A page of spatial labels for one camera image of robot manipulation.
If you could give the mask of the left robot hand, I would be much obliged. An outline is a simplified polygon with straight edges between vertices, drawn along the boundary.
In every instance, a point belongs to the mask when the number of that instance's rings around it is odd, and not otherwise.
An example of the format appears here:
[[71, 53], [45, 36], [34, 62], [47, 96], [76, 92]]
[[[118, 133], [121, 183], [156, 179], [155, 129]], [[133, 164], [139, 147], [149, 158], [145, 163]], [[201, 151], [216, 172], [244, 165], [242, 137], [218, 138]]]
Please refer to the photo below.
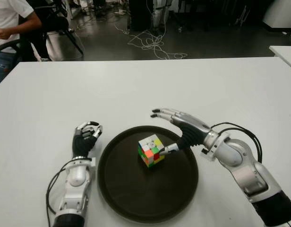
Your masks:
[[103, 132], [103, 126], [94, 121], [80, 124], [74, 130], [72, 140], [72, 157], [88, 157]]

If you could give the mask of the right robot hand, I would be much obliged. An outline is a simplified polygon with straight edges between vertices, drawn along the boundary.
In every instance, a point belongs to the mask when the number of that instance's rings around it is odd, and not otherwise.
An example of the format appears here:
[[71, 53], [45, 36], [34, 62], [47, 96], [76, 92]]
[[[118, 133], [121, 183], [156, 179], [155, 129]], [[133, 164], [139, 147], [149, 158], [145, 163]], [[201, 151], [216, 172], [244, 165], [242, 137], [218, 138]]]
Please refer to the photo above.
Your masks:
[[168, 155], [197, 145], [203, 145], [206, 149], [210, 149], [219, 137], [219, 134], [206, 123], [188, 113], [168, 108], [153, 109], [152, 112], [152, 118], [165, 119], [177, 126], [182, 132], [182, 136], [177, 142], [165, 146], [159, 151], [161, 155]]

